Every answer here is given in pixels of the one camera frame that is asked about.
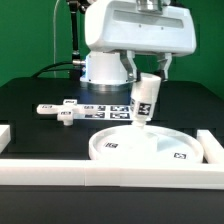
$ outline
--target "black table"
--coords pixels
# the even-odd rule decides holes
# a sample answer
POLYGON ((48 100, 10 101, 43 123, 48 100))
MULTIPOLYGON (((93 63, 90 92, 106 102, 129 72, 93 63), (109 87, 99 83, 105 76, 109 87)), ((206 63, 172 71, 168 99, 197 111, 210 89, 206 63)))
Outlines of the black table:
MULTIPOLYGON (((5 158, 89 159, 88 140, 127 121, 75 120, 38 115, 38 104, 129 104, 129 91, 99 93, 68 79, 18 78, 0 88, 0 124, 10 124, 5 158)), ((224 102, 198 83, 161 85, 152 125, 193 137, 209 129, 224 144, 224 102)), ((224 191, 127 187, 0 186, 0 223, 222 223, 224 191)))

